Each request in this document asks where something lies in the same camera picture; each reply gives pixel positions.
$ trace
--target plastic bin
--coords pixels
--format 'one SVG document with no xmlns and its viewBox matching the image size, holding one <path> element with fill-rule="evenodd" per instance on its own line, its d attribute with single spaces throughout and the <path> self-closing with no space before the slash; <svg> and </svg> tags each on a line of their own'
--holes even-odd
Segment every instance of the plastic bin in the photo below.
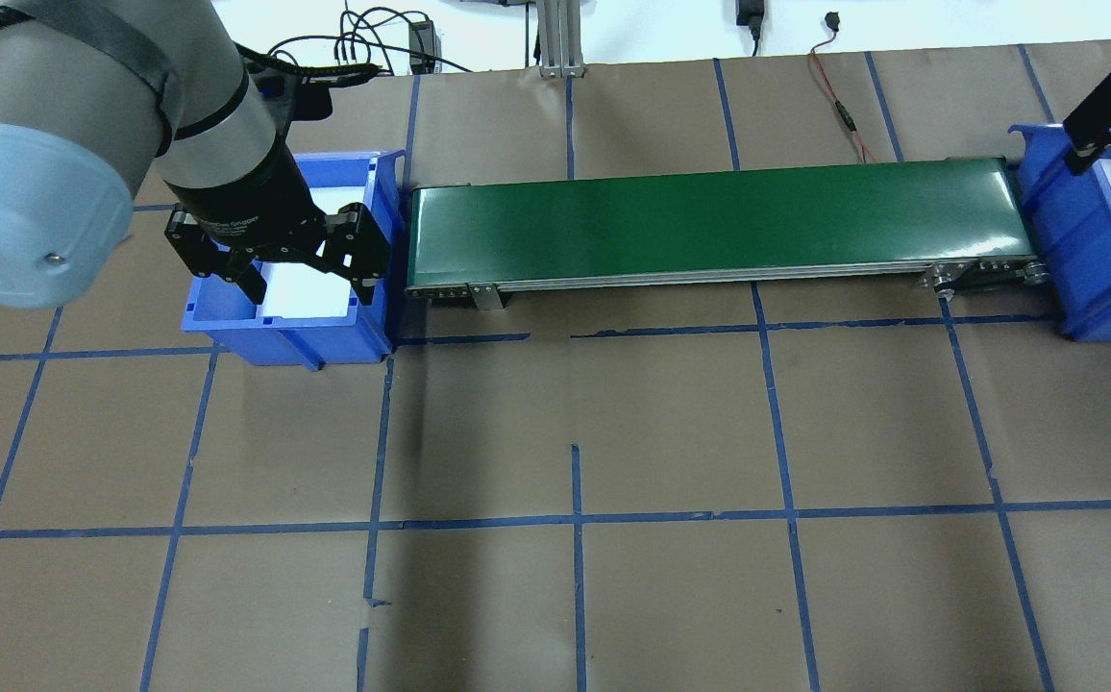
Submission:
<svg viewBox="0 0 1111 692">
<path fill-rule="evenodd" d="M 1064 164 L 1064 128 L 1021 124 L 1009 131 L 1025 137 L 1018 170 L 1022 205 L 1064 305 L 1062 332 L 1078 341 L 1111 341 L 1111 180 L 1103 162 L 1111 161 L 1111 149 L 1073 175 Z"/>
<path fill-rule="evenodd" d="M 404 232 L 392 152 L 301 153 L 296 156 L 312 189 L 362 188 L 366 205 L 390 245 Z M 204 332 L 254 367 L 376 363 L 392 352 L 384 332 L 389 277 L 377 282 L 371 305 L 350 293 L 344 317 L 257 317 L 257 305 L 237 285 L 217 277 L 192 281 L 181 329 Z"/>
</svg>

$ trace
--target red cable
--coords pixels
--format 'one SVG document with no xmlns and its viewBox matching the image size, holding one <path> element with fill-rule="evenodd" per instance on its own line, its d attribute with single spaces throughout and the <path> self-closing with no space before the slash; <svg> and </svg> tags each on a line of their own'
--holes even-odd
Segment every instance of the red cable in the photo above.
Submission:
<svg viewBox="0 0 1111 692">
<path fill-rule="evenodd" d="M 828 89 L 829 91 L 829 100 L 830 102 L 833 103 L 833 107 L 837 107 L 838 102 L 841 102 L 841 98 L 838 98 L 837 92 L 833 91 L 833 84 L 832 82 L 829 82 L 829 74 L 824 73 L 824 66 L 820 64 L 820 57 L 815 56 L 815 49 L 824 48 L 824 46 L 835 42 L 835 40 L 837 40 L 837 31 L 833 32 L 833 36 L 831 36 L 829 40 L 821 40 L 820 43 L 811 47 L 811 51 L 808 52 L 808 57 L 811 58 L 811 62 L 813 62 L 813 64 L 815 66 L 815 70 L 818 70 L 820 73 L 820 79 L 824 80 L 824 88 Z M 858 130 L 851 131 L 851 134 L 853 134 L 854 140 L 859 142 L 858 157 L 860 162 L 867 163 L 868 157 L 872 157 L 872 162 L 880 162 L 875 158 L 875 153 L 872 153 L 872 149 L 869 149 L 868 144 L 863 143 L 863 136 L 859 134 Z"/>
</svg>

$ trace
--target green conveyor belt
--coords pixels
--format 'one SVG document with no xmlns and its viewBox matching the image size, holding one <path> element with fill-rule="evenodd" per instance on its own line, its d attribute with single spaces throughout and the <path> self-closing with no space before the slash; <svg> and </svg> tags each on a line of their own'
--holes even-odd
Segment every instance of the green conveyor belt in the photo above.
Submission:
<svg viewBox="0 0 1111 692">
<path fill-rule="evenodd" d="M 1029 258 L 1002 159 L 419 189 L 410 284 L 574 289 Z"/>
</svg>

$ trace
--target white wall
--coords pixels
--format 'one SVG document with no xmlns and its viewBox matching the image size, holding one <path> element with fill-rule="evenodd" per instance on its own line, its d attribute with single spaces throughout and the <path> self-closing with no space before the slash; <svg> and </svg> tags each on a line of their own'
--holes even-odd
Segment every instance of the white wall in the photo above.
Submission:
<svg viewBox="0 0 1111 692">
<path fill-rule="evenodd" d="M 587 61 L 688 61 L 751 52 L 734 27 L 734 0 L 581 0 Z M 337 33 L 343 0 L 214 0 L 231 36 L 264 49 L 300 33 Z M 353 10 L 377 4 L 352 0 Z M 770 0 L 761 52 L 805 53 L 823 39 L 821 18 L 837 10 L 842 33 L 833 51 L 1043 43 L 1111 39 L 1111 0 Z M 462 0 L 407 0 L 398 10 L 436 19 L 444 57 L 474 70 L 517 69 L 524 9 Z M 386 43 L 407 46 L 401 23 L 383 27 Z M 306 64 L 329 64 L 331 43 L 297 48 Z M 398 66 L 399 73 L 406 67 Z"/>
</svg>

